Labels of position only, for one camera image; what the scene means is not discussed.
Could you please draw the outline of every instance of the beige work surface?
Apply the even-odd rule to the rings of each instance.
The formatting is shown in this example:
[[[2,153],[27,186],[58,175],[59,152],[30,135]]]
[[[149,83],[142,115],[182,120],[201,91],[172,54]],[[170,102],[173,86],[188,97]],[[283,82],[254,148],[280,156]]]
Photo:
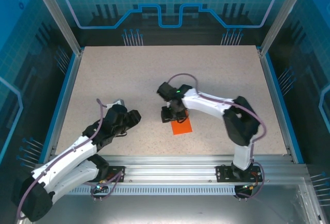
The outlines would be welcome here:
[[[286,153],[255,46],[120,46],[85,48],[56,154],[100,118],[96,98],[104,104],[123,99],[128,110],[142,116],[126,137],[115,138],[100,155],[233,154],[222,119],[191,110],[193,132],[182,135],[173,135],[170,123],[161,122],[166,103],[156,91],[182,72],[198,78],[201,92],[222,98],[241,95],[249,101],[268,129],[256,143],[256,154]],[[193,86],[194,81],[180,76],[171,82],[181,84]]]

